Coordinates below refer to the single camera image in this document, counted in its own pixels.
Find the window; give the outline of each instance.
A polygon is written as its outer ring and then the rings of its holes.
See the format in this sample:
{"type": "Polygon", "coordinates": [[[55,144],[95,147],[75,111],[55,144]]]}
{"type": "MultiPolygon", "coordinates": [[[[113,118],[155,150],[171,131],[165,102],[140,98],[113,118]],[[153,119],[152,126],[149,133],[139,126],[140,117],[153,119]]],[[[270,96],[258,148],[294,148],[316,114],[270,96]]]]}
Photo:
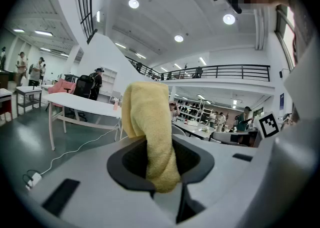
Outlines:
{"type": "Polygon", "coordinates": [[[294,59],[294,47],[293,47],[293,39],[295,37],[294,28],[294,13],[292,10],[285,5],[278,5],[276,7],[277,15],[276,15],[276,30],[275,33],[283,47],[284,54],[286,55],[286,60],[288,62],[288,66],[290,71],[295,67],[295,59],[294,59]]]}

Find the black chair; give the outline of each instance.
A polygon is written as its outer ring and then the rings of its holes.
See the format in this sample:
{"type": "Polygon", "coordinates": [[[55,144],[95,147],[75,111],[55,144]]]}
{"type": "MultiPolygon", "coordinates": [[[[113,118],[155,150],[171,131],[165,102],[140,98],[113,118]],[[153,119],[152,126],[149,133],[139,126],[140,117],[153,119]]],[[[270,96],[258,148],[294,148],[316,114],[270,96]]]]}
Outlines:
{"type": "MultiPolygon", "coordinates": [[[[82,98],[89,98],[90,97],[90,92],[91,92],[91,88],[93,86],[94,83],[94,79],[88,75],[82,75],[80,76],[80,78],[76,81],[76,85],[75,85],[75,89],[73,94],[82,98]]],[[[73,115],[75,116],[75,112],[71,111],[68,114],[65,115],[73,115]]],[[[79,117],[83,118],[84,121],[88,121],[85,113],[81,112],[78,113],[79,117]]]]}

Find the black slot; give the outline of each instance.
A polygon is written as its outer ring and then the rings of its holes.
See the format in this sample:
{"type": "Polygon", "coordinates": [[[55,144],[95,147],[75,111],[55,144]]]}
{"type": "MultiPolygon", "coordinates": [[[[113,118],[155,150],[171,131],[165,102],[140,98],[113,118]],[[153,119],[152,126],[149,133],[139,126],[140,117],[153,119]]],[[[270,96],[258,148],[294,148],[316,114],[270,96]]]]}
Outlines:
{"type": "Polygon", "coordinates": [[[239,159],[239,160],[246,161],[246,162],[251,162],[251,160],[253,158],[252,156],[245,155],[245,154],[234,154],[233,157],[236,159],[239,159]]]}
{"type": "Polygon", "coordinates": [[[65,179],[42,204],[42,207],[58,217],[79,184],[79,181],[65,179]]]}

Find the power adapter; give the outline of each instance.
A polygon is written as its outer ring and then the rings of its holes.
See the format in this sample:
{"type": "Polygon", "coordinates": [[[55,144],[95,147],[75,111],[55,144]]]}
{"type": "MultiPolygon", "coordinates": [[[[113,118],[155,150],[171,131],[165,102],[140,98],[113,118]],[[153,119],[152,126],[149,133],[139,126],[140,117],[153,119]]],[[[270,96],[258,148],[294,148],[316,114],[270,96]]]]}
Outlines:
{"type": "Polygon", "coordinates": [[[38,172],[35,172],[34,175],[26,183],[25,188],[27,188],[28,191],[30,191],[41,179],[42,176],[38,172]]]}

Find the white table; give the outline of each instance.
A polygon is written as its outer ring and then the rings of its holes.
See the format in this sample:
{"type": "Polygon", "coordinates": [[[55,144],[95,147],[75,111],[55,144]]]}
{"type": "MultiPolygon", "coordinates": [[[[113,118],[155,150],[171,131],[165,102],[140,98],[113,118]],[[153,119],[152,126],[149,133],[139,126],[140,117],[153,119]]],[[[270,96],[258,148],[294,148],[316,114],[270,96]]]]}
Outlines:
{"type": "Polygon", "coordinates": [[[41,85],[41,88],[44,89],[45,91],[48,91],[48,88],[51,88],[53,86],[54,86],[53,84],[43,84],[41,85]]]}
{"type": "Polygon", "coordinates": [[[11,120],[12,118],[12,106],[11,106],[11,98],[12,93],[6,89],[0,89],[0,115],[4,114],[4,120],[6,119],[6,113],[11,114],[11,120]]]}
{"type": "Polygon", "coordinates": [[[19,86],[16,89],[16,114],[17,116],[19,116],[19,111],[18,111],[18,106],[23,107],[23,112],[24,114],[26,113],[26,107],[28,106],[32,106],[32,108],[34,108],[35,104],[39,104],[39,107],[41,107],[41,94],[42,94],[42,89],[35,87],[35,86],[19,86]],[[39,99],[35,99],[35,94],[39,93],[39,99]],[[18,103],[18,95],[22,95],[23,96],[23,104],[18,103]],[[26,96],[32,96],[32,100],[29,101],[28,103],[26,103],[26,96]]]}
{"type": "Polygon", "coordinates": [[[192,125],[188,125],[188,124],[184,124],[184,122],[172,122],[172,124],[176,125],[177,127],[179,127],[180,129],[182,129],[184,132],[189,133],[189,137],[191,135],[194,135],[197,138],[200,139],[205,139],[210,137],[211,133],[214,132],[214,129],[209,127],[209,131],[208,132],[204,132],[202,130],[203,127],[206,127],[204,124],[198,124],[198,126],[192,126],[192,125]]]}
{"type": "Polygon", "coordinates": [[[93,127],[93,128],[99,128],[99,129],[106,129],[106,130],[116,129],[114,140],[116,140],[117,138],[117,133],[119,129],[120,130],[119,139],[121,139],[123,127],[120,126],[120,124],[118,124],[118,126],[115,126],[115,127],[99,124],[102,116],[115,117],[115,118],[118,118],[120,122],[120,119],[121,119],[120,107],[118,107],[117,110],[114,110],[114,105],[99,102],[99,101],[94,101],[87,98],[82,98],[66,92],[49,94],[45,96],[44,99],[46,99],[49,102],[49,134],[50,134],[51,147],[53,151],[55,150],[55,144],[54,144],[54,138],[52,134],[52,121],[56,119],[63,120],[63,130],[65,133],[67,132],[66,131],[66,121],[67,121],[67,122],[88,126],[88,127],[93,127]],[[61,105],[62,112],[52,117],[53,103],[61,105]],[[74,109],[75,119],[65,117],[65,111],[64,111],[65,107],[74,109]],[[83,122],[83,121],[80,121],[79,119],[78,111],[97,114],[99,115],[99,117],[95,123],[83,122]]]}

